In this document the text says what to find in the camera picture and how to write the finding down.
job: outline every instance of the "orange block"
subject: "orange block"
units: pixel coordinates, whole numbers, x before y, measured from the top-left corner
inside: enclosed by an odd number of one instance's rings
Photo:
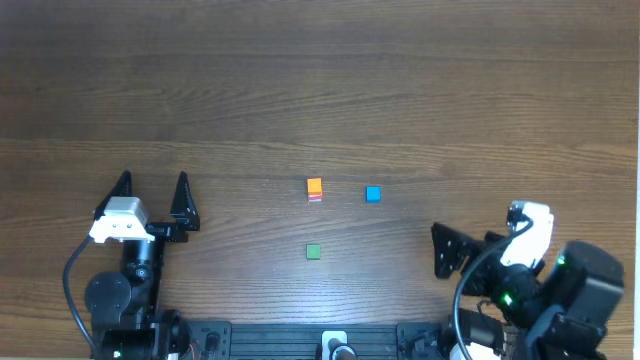
[[[309,193],[309,199],[322,199],[322,179],[307,179],[307,192]]]

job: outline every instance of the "brown wooden surface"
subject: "brown wooden surface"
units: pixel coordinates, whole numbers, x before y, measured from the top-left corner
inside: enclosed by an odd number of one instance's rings
[[[552,206],[553,252],[581,238],[624,263],[601,350],[630,358],[637,18],[602,0],[0,1],[0,355],[88,354],[62,268],[126,168],[158,220],[189,173],[202,231],[169,247],[162,289],[188,317],[440,320],[457,278],[433,276],[431,223],[504,231],[524,198]],[[119,251],[78,261],[83,311]]]

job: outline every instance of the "wood grain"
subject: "wood grain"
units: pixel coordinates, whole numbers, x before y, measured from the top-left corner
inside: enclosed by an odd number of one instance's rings
[[[524,198],[555,212],[550,257],[580,238],[623,262],[600,350],[630,358],[637,5],[0,0],[0,356],[88,354],[62,268],[126,168],[157,220],[189,173],[202,231],[169,247],[161,300],[188,317],[440,320],[431,223],[504,231]],[[74,268],[87,321],[119,255]]]

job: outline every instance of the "green indicator light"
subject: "green indicator light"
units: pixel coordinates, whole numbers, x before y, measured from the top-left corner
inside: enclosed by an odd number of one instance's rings
[[[502,297],[502,300],[505,302],[505,304],[507,304],[508,306],[511,306],[511,304],[513,303],[513,299],[511,298],[511,296],[509,296],[509,294],[504,294],[504,296]]]

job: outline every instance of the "wooden tabletop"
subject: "wooden tabletop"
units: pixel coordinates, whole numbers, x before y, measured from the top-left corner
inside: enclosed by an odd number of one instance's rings
[[[153,220],[189,174],[202,228],[161,291],[189,318],[440,320],[458,277],[435,278],[431,224],[504,233],[530,199],[549,257],[579,238],[623,262],[600,349],[629,359],[637,103],[636,1],[2,0],[0,356],[88,355],[62,269],[129,169]],[[87,323],[119,258],[73,270]]]

